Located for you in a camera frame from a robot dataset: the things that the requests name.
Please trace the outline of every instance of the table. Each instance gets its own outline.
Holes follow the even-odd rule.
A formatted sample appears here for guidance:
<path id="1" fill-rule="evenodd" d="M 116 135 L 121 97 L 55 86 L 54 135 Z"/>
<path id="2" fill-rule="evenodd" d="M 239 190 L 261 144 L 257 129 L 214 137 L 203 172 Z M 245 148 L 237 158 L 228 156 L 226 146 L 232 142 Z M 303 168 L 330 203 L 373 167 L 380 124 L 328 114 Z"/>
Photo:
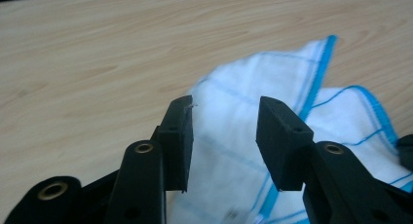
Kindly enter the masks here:
<path id="1" fill-rule="evenodd" d="M 0 4 L 0 219 L 54 175 L 120 166 L 216 65 L 339 37 L 326 87 L 359 84 L 413 132 L 413 0 L 22 0 Z"/>

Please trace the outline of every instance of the wood grain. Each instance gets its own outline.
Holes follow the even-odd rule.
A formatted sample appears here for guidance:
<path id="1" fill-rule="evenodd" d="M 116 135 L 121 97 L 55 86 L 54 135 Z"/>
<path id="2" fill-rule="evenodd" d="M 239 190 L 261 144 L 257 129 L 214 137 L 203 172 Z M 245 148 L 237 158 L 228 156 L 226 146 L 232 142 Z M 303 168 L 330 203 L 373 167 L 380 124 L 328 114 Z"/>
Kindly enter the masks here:
<path id="1" fill-rule="evenodd" d="M 0 219 L 37 182 L 88 184 L 216 65 L 339 36 L 327 87 L 363 85 L 413 132 L 413 0 L 0 4 Z"/>

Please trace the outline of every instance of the white cloth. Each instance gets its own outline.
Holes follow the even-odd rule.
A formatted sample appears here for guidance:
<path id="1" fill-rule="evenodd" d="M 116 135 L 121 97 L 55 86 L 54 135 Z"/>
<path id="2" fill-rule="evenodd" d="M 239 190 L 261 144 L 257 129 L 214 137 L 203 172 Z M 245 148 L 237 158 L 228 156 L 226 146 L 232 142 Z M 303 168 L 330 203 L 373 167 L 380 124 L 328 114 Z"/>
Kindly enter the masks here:
<path id="1" fill-rule="evenodd" d="M 360 86 L 320 88 L 335 41 L 329 36 L 298 51 L 218 66 L 189 91 L 195 140 L 188 193 L 176 196 L 169 223 L 308 223 L 302 192 L 275 189 L 255 143 L 262 95 L 285 102 L 315 132 L 315 142 L 344 144 L 376 178 L 412 186 L 377 99 Z"/>

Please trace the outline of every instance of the tabletop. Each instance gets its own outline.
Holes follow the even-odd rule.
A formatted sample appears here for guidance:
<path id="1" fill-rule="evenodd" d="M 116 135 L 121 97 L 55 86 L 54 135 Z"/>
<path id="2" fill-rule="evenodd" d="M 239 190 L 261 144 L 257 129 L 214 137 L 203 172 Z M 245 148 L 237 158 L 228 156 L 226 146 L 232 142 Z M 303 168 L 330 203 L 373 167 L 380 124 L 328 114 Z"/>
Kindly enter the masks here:
<path id="1" fill-rule="evenodd" d="M 0 4 L 0 219 L 54 175 L 120 166 L 215 66 L 338 36 L 323 85 L 362 85 L 413 132 L 413 0 L 21 0 Z"/>

